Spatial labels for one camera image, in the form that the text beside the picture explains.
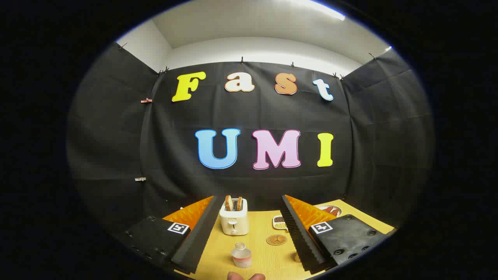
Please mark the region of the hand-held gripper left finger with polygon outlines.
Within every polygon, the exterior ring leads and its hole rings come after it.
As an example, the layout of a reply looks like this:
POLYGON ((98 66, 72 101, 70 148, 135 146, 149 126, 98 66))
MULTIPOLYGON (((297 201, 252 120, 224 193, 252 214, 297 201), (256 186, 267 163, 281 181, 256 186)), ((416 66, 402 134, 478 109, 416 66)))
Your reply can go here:
POLYGON ((210 196, 163 218, 149 216, 117 237, 146 262, 195 273, 222 202, 222 197, 210 196))

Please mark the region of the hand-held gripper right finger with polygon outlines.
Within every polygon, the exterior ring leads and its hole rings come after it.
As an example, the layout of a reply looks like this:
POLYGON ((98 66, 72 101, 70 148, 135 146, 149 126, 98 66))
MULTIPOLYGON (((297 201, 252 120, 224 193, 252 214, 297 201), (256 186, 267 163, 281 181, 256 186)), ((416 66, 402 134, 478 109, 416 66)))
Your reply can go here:
POLYGON ((282 196, 281 214, 304 270, 311 273, 344 266, 388 238, 354 215, 336 217, 289 195, 282 196))

